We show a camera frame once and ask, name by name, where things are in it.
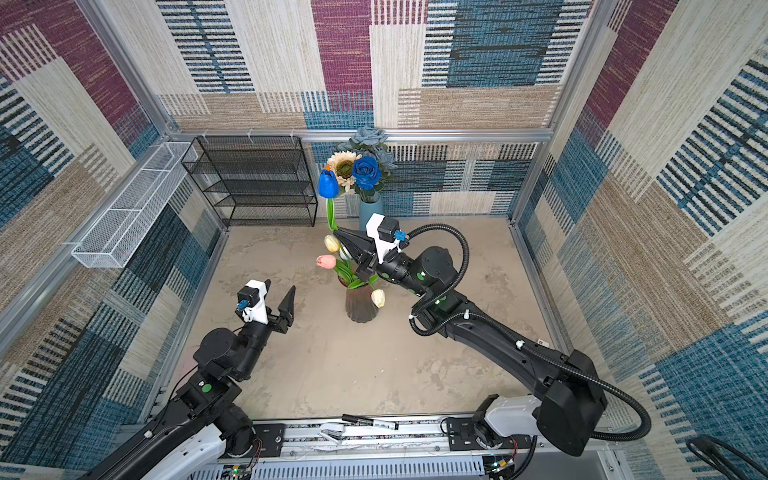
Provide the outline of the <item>yellow white tulip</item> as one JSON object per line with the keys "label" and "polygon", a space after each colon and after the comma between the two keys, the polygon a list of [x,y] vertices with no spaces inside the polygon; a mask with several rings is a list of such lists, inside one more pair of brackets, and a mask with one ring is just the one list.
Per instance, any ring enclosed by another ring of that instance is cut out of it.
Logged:
{"label": "yellow white tulip", "polygon": [[338,253],[341,250],[341,243],[332,234],[326,235],[324,237],[324,245],[326,249],[333,254]]}

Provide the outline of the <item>pink tulip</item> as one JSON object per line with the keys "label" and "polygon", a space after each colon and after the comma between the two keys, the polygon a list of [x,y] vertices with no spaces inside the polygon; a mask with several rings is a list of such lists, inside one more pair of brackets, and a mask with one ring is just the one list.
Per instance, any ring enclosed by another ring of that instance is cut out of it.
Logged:
{"label": "pink tulip", "polygon": [[316,264],[323,269],[332,270],[343,286],[349,288],[354,280],[354,271],[347,260],[338,259],[335,255],[318,256]]}

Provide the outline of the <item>light blue ceramic vase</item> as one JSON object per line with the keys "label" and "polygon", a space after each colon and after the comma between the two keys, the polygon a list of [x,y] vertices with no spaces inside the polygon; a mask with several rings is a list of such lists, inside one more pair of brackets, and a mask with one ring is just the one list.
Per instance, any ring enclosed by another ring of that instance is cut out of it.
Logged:
{"label": "light blue ceramic vase", "polygon": [[379,193],[375,193],[368,199],[360,198],[359,201],[359,229],[366,230],[366,225],[373,214],[383,213],[383,201]]}

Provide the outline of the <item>dark blue tulip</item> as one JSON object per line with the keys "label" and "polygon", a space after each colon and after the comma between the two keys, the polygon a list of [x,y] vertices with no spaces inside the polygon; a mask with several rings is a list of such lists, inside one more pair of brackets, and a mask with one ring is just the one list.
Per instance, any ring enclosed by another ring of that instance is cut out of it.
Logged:
{"label": "dark blue tulip", "polygon": [[335,217],[335,199],[340,194],[340,187],[334,171],[326,166],[318,178],[318,194],[326,200],[327,222],[331,232],[338,229]]}

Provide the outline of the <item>dark red glass vase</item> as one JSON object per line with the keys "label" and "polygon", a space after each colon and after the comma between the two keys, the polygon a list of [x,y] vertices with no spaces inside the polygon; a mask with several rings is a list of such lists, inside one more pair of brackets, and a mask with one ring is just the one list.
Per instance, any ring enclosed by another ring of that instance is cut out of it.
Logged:
{"label": "dark red glass vase", "polygon": [[348,289],[345,297],[345,311],[355,323],[368,323],[376,318],[379,308],[372,300],[373,288],[364,284],[355,289]]}

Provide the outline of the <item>dusty blue rose bouquet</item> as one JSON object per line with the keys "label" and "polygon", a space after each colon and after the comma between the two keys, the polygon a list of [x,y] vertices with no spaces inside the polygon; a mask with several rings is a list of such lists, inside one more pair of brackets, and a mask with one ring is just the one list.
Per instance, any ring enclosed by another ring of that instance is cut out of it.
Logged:
{"label": "dusty blue rose bouquet", "polygon": [[383,178],[387,179],[397,168],[394,152],[386,143],[388,138],[389,136],[382,129],[363,126],[347,141],[337,144],[335,151],[349,151],[363,156],[372,156],[378,161]]}

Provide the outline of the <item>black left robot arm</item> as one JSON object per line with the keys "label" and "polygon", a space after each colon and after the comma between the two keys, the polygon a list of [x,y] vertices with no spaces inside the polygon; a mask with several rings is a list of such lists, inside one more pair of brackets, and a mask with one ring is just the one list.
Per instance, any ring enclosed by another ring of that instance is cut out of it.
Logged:
{"label": "black left robot arm", "polygon": [[285,334],[294,322],[296,288],[273,312],[270,285],[250,280],[240,289],[235,314],[243,326],[207,333],[193,354],[196,367],[166,406],[83,479],[186,479],[223,455],[256,457],[262,441],[236,398],[271,334]]}

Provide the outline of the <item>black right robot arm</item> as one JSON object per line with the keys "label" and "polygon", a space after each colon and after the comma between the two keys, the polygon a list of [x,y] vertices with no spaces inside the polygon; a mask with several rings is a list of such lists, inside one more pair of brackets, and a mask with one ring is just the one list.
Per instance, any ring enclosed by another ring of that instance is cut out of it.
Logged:
{"label": "black right robot arm", "polygon": [[410,241],[429,231],[444,231],[457,239],[462,250],[459,266],[443,247],[430,247],[412,259],[399,247],[380,255],[377,234],[338,228],[333,235],[357,263],[358,274],[377,275],[417,296],[409,314],[417,335],[450,338],[510,373],[540,402],[532,413],[537,430],[561,452],[581,455],[607,407],[603,389],[588,379],[596,373],[593,363],[583,354],[566,356],[531,341],[458,292],[468,270],[470,247],[455,227],[432,223],[408,234],[391,231],[390,235],[395,241]]}

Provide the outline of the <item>pink tray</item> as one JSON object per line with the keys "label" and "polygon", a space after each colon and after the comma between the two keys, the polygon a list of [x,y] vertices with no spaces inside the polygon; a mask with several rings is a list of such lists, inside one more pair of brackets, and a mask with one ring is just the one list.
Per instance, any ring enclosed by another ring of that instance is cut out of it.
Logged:
{"label": "pink tray", "polygon": [[185,351],[180,357],[171,380],[171,385],[174,385],[185,374],[188,374],[190,370],[194,370],[197,367],[197,362],[194,360],[193,355],[194,353],[189,350]]}

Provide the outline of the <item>black marker pen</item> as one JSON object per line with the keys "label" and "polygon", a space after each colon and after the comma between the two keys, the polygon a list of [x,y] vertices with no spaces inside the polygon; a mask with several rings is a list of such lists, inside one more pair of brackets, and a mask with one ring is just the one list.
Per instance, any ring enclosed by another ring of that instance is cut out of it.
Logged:
{"label": "black marker pen", "polygon": [[376,427],[393,431],[397,431],[399,429],[399,424],[397,422],[365,416],[343,414],[341,416],[341,420],[354,426]]}

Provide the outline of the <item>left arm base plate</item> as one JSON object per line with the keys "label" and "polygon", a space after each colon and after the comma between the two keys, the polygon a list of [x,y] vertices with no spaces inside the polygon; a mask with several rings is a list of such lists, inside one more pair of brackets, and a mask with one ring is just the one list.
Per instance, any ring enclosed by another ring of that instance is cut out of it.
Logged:
{"label": "left arm base plate", "polygon": [[281,456],[287,425],[284,423],[262,423],[252,427],[253,438],[244,459],[261,460]]}

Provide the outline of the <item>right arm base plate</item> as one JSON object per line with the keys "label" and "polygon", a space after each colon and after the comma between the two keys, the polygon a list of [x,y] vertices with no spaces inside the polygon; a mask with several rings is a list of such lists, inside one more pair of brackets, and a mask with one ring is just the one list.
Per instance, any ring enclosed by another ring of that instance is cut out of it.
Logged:
{"label": "right arm base plate", "polygon": [[501,437],[489,427],[470,417],[444,417],[439,424],[451,451],[470,450],[526,450],[532,444],[528,435]]}

